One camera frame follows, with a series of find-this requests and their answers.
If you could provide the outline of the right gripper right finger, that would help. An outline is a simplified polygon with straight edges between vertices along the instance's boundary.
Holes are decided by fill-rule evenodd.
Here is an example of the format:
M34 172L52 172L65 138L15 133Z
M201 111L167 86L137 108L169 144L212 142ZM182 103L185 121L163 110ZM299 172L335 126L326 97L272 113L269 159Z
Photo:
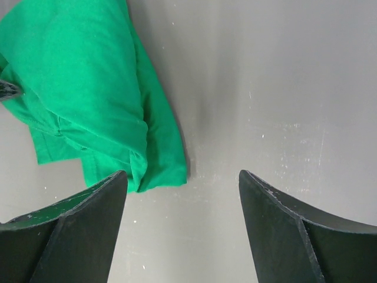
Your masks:
M376 227L341 218L239 173L259 282L376 282Z

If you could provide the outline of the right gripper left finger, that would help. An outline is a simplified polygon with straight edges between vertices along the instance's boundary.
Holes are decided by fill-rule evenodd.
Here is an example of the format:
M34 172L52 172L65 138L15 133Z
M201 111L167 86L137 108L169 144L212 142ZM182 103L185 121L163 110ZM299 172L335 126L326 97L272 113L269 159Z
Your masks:
M107 282L127 195L120 170L1 224L1 282Z

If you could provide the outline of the green t shirt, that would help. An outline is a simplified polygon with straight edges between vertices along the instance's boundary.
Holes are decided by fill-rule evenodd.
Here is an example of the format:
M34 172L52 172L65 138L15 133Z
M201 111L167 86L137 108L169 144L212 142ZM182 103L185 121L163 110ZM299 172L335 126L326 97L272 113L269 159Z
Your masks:
M87 186L116 171L131 192L187 181L183 142L126 1L21 1L1 19L5 108L39 164L80 159Z

